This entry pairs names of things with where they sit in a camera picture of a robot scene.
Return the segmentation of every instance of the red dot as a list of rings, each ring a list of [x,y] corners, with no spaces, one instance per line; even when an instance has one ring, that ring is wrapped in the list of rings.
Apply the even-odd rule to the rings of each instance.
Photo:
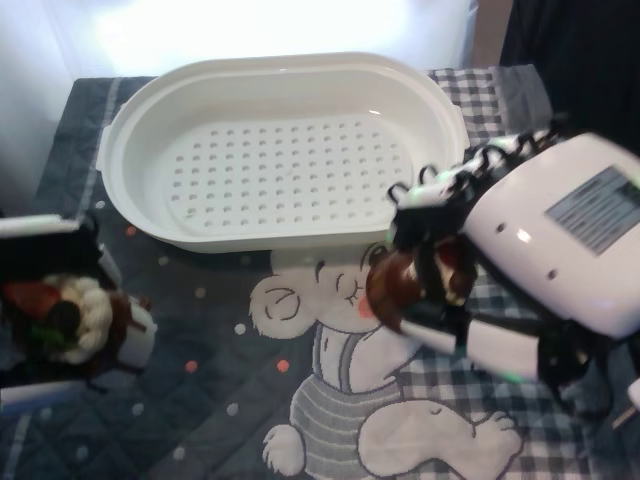
[[[280,360],[280,361],[278,362],[278,365],[276,365],[276,366],[277,366],[278,371],[279,371],[280,373],[284,373],[284,372],[286,372],[287,370],[289,370],[289,362],[287,362],[286,360]]]

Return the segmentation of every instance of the cartoon bear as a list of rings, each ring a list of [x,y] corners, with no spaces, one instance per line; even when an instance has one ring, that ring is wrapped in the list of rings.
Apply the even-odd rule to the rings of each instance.
[[[421,345],[380,325],[368,308],[369,269],[382,244],[274,251],[274,275],[251,294],[257,330],[277,339],[316,325],[313,373],[293,395],[290,423],[273,427],[263,459],[285,476],[379,478],[440,459],[468,480],[495,480],[521,451],[514,422],[474,423],[429,399],[405,400],[396,375]]]

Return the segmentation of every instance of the label sticker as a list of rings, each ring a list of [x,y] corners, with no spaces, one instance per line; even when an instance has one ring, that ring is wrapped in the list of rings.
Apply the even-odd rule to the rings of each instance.
[[[614,167],[580,185],[546,211],[596,255],[640,223],[640,189]]]

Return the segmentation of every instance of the polka dot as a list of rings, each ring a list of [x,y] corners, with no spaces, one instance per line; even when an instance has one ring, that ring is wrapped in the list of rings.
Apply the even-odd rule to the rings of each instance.
[[[287,370],[289,370],[289,362],[287,362],[286,360],[280,360],[278,362],[278,365],[276,365],[276,367],[278,368],[278,371],[280,373],[284,373]]]
[[[42,410],[40,410],[40,420],[42,420],[43,422],[46,422],[47,420],[51,419],[51,409],[49,407],[47,408],[43,408]]]
[[[184,447],[178,447],[173,451],[173,459],[176,462],[184,460]]]
[[[89,449],[87,447],[85,447],[84,445],[78,447],[78,449],[76,450],[76,460],[78,460],[79,462],[84,462],[88,456]]]
[[[230,417],[234,417],[237,414],[238,414],[238,404],[237,403],[230,404],[227,407],[227,415],[229,415]]]
[[[131,407],[131,413],[134,417],[139,417],[144,412],[144,405],[142,403],[136,403],[133,407]]]
[[[198,369],[198,362],[195,360],[189,360],[184,366],[184,369],[189,373],[193,373]]]

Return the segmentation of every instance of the black curtain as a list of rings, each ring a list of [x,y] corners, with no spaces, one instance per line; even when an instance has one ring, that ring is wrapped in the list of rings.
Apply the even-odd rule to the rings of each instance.
[[[526,63],[555,112],[640,155],[640,0],[514,0],[500,64]]]

